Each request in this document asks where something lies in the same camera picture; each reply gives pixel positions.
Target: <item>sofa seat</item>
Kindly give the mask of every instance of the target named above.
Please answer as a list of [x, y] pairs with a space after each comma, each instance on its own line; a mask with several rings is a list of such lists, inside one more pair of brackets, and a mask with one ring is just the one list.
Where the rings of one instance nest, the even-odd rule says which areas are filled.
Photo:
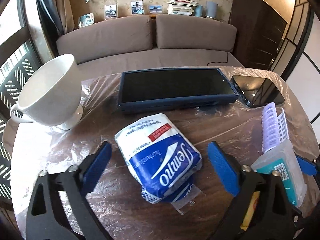
[[87, 80], [123, 71], [159, 67], [207, 66], [210, 62], [216, 62], [209, 64], [211, 67], [243, 67], [230, 52], [226, 51], [159, 48], [98, 58], [79, 64], [78, 67], [81, 79]]

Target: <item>smartphone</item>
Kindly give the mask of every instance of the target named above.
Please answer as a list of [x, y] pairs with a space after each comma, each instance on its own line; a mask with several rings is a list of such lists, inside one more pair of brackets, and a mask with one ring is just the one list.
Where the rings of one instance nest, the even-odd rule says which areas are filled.
[[127, 112], [234, 103], [238, 93], [217, 68], [162, 68], [123, 72], [118, 105]]
[[241, 100], [248, 107], [266, 106], [271, 102], [276, 105], [284, 103], [284, 97], [268, 78], [233, 75], [231, 83], [235, 86]]

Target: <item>wooden cabinet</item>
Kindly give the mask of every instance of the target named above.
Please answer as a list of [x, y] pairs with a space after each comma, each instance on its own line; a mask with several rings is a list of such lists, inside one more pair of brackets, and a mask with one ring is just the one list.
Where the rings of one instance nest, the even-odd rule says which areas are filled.
[[233, 55], [245, 67], [267, 70], [287, 22], [264, 0], [233, 0], [229, 24], [237, 28]]

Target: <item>window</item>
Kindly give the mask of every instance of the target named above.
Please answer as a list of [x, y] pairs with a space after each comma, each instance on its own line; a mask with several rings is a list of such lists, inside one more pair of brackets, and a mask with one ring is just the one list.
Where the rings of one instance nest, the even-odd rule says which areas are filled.
[[17, 63], [27, 54], [28, 47], [26, 43], [20, 46], [0, 67], [0, 86], [4, 82], [5, 78], [9, 75], [10, 71], [17, 65]]
[[20, 25], [17, 0], [10, 0], [0, 15], [0, 46], [21, 27], [23, 26]]

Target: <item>round table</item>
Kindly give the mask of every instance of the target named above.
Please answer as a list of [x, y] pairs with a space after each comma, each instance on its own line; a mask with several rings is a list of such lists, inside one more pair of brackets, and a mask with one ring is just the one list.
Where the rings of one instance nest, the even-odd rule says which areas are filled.
[[[229, 79], [234, 74], [270, 78], [285, 98], [283, 108], [295, 153], [309, 160], [319, 156], [307, 115], [276, 73], [239, 67], [220, 69]], [[261, 155], [263, 107], [250, 109], [236, 101], [225, 106], [163, 111], [203, 158], [201, 170], [194, 174], [194, 184], [204, 194], [191, 210], [180, 215], [169, 203], [150, 204], [141, 197], [141, 186], [129, 173], [115, 143], [114, 135], [119, 130], [141, 117], [155, 114], [124, 115], [117, 108], [120, 77], [121, 74], [114, 74], [83, 83], [84, 117], [67, 132], [37, 123], [19, 125], [12, 154], [11, 191], [22, 236], [25, 237], [27, 208], [39, 171], [57, 173], [80, 164], [105, 140], [112, 145], [112, 158], [95, 190], [86, 198], [114, 239], [206, 239], [217, 227], [232, 196], [224, 190], [210, 164], [207, 145], [215, 140], [240, 164], [251, 165]], [[300, 209], [306, 216], [319, 200], [319, 189], [313, 177], [304, 175], [304, 180], [308, 191]], [[61, 193], [60, 197], [73, 230], [80, 233], [66, 194]]]

